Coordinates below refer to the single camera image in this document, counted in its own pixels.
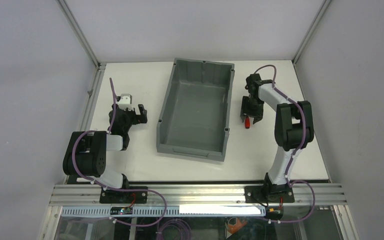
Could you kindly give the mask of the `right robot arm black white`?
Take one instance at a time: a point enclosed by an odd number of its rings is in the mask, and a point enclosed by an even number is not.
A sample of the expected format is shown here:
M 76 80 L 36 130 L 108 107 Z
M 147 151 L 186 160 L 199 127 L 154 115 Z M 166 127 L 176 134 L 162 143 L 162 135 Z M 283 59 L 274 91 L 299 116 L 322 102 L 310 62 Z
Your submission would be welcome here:
M 246 79 L 247 96 L 243 96 L 240 119 L 246 129 L 263 119 L 264 105 L 275 111 L 274 138 L 278 146 L 273 165 L 265 174 L 262 186 L 247 186 L 248 202 L 293 202 L 289 175 L 298 155 L 314 140 L 311 103 L 294 101 L 280 91 L 273 80 L 263 80 L 258 73 Z

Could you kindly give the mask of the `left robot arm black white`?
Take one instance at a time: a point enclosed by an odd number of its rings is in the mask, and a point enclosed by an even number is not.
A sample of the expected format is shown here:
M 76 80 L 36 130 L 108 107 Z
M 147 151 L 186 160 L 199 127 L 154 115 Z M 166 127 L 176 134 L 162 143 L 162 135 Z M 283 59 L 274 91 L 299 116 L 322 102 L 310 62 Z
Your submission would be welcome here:
M 107 152 L 127 150 L 132 126 L 148 122 L 147 110 L 143 104 L 135 108 L 120 108 L 118 104 L 108 113 L 107 130 L 74 131 L 71 134 L 62 169 L 67 176 L 84 179 L 97 184 L 104 190 L 130 188 L 125 174 L 107 167 Z

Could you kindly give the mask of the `red handled screwdriver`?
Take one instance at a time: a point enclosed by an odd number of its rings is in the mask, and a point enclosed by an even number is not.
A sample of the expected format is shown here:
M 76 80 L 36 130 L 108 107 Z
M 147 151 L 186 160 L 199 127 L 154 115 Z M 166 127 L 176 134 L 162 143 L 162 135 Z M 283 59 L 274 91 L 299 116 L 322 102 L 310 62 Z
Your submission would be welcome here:
M 250 118 L 248 116 L 244 120 L 244 126 L 246 129 L 249 129 L 251 127 Z

